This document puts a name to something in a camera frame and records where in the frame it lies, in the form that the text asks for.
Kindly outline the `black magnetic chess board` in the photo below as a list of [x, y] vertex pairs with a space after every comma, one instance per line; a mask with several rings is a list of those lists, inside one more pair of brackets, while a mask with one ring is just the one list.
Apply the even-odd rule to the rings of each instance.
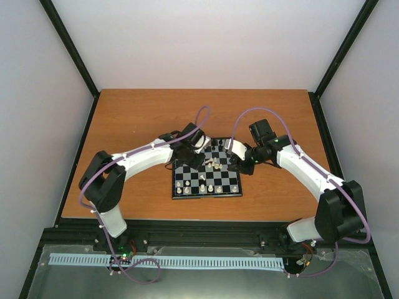
[[[172, 164], [172, 199], [199, 199], [207, 197], [241, 197], [243, 189], [239, 173], [228, 171], [228, 164], [231, 155], [224, 149], [227, 138], [212, 138], [210, 145], [205, 148], [203, 164], [198, 169], [192, 169], [189, 166], [175, 161]], [[177, 193], [176, 182], [181, 183], [182, 193]], [[190, 181], [189, 186], [185, 186], [185, 181]], [[200, 186], [205, 185], [205, 192], [200, 191]], [[214, 191], [208, 192], [208, 186], [213, 185]], [[218, 186], [222, 187], [222, 192], [216, 192]], [[232, 187], [236, 186], [238, 190], [232, 192]], [[190, 188], [190, 193], [185, 194], [185, 187]]]

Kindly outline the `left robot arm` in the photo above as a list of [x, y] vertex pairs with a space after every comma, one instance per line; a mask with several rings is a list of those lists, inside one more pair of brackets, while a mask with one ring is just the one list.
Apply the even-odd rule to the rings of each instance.
[[100, 228], [108, 233], [107, 242], [115, 250], [128, 247], [130, 236], [126, 231], [119, 202], [125, 182], [134, 175], [159, 164], [176, 160], [199, 168], [204, 161], [204, 149], [211, 138], [194, 123], [189, 123], [183, 131], [172, 131], [160, 135], [147, 145], [131, 151], [108, 154], [99, 151], [95, 154], [80, 179], [79, 200], [86, 198], [85, 204], [96, 214]]

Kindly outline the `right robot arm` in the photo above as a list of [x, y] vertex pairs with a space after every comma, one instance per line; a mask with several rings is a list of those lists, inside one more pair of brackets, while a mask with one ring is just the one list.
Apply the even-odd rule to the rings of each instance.
[[225, 142], [224, 148], [231, 154], [229, 170], [252, 175], [255, 166], [271, 163], [291, 173], [317, 201], [314, 217], [287, 225], [289, 242], [336, 242], [366, 227], [365, 215], [358, 206], [363, 199], [359, 183], [346, 182], [322, 168], [289, 135], [277, 136], [266, 119], [250, 125], [249, 131], [254, 147], [234, 138]]

